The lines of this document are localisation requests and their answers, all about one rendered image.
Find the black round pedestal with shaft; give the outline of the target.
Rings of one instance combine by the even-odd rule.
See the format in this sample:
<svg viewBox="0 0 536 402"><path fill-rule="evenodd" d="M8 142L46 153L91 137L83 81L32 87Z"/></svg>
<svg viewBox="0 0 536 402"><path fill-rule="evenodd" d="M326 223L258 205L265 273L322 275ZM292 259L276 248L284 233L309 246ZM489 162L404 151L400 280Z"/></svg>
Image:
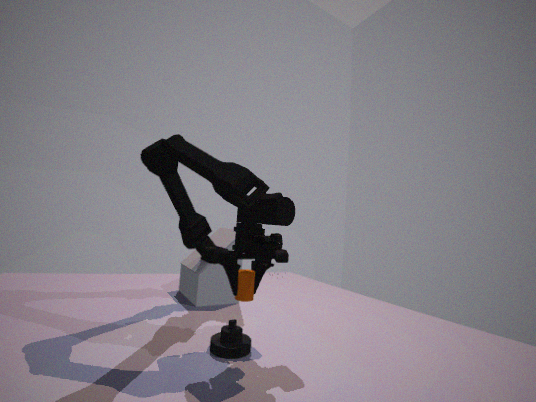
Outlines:
<svg viewBox="0 0 536 402"><path fill-rule="evenodd" d="M222 326L221 332L211 338L210 351L225 359L246 357L250 354L251 339L237 326L237 320L229 320L229 325Z"/></svg>

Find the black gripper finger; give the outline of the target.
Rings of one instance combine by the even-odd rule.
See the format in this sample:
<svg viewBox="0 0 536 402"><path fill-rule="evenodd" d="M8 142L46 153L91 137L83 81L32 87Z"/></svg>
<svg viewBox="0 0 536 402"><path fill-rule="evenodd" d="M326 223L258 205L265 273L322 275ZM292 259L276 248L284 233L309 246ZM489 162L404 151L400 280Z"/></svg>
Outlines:
<svg viewBox="0 0 536 402"><path fill-rule="evenodd" d="M259 286L259 283L264 276L265 272L270 268L274 267L274 264L261 264L255 261L251 261L251 271L255 272L255 282L254 282L254 294Z"/></svg>
<svg viewBox="0 0 536 402"><path fill-rule="evenodd" d="M227 277L228 277L228 280L229 280L229 283L230 283L230 287L231 287L231 290L232 290L232 293L234 296L237 295L237 289L238 289L238 271L240 269L240 265L225 265L225 264L219 264L221 266L223 266L226 274L227 274Z"/></svg>

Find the orange knob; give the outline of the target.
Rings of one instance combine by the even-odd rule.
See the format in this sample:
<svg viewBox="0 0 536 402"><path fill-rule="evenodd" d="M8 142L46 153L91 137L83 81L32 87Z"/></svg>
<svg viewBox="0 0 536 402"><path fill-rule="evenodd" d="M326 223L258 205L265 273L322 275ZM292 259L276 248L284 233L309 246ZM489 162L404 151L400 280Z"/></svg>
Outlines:
<svg viewBox="0 0 536 402"><path fill-rule="evenodd" d="M249 302L254 296L255 272L251 270L238 271L238 289L235 300Z"/></svg>

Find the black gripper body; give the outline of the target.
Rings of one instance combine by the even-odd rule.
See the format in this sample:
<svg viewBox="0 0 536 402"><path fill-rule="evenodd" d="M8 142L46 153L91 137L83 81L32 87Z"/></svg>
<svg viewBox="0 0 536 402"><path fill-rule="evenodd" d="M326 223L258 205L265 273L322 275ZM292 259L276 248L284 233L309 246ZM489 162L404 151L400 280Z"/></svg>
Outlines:
<svg viewBox="0 0 536 402"><path fill-rule="evenodd" d="M222 247L205 247L202 259L209 263L225 265L237 265L237 260L254 259L248 252L240 253L240 241L243 231L244 233L250 233L250 235L265 234L265 229L260 228L262 228L262 224L236 222L236 227L234 227L234 231L236 231L235 245L232 245L232 250L234 251L228 251L228 249ZM274 258L255 259L255 262L271 264L271 259L274 259L277 263L288 263L289 255L286 250L275 250Z"/></svg>

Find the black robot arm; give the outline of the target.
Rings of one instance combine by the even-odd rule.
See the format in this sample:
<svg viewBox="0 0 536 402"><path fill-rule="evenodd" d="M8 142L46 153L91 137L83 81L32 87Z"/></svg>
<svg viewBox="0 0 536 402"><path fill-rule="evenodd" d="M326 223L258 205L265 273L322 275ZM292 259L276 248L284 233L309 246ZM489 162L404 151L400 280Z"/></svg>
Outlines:
<svg viewBox="0 0 536 402"><path fill-rule="evenodd" d="M212 232L206 218L195 212L191 199L178 174L178 161L207 179L225 201L238 207L237 222L267 225L290 225L295 217L294 202L282 193L267 194L269 186L249 169L234 162L222 162L193 146L177 134L160 139L142 150L142 164L158 175L179 217L183 245L203 256L205 247L217 247L208 237ZM250 194L247 193L253 188ZM274 258L281 250L282 235L242 233L240 253L254 259Z"/></svg>

